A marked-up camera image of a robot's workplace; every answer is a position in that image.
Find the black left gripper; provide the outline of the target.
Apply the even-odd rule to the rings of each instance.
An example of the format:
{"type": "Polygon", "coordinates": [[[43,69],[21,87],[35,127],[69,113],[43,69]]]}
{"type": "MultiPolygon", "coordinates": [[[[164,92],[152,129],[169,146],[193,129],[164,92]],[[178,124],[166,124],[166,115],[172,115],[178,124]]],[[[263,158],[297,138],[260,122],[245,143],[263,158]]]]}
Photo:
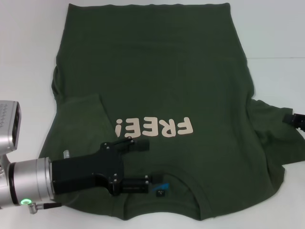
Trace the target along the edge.
{"type": "Polygon", "coordinates": [[[86,156],[52,161],[52,184],[55,195],[94,187],[104,187],[110,194],[148,193],[150,185],[160,184],[164,174],[126,177],[123,175],[121,153],[142,152],[150,149],[149,140],[120,139],[106,143],[86,156]]]}

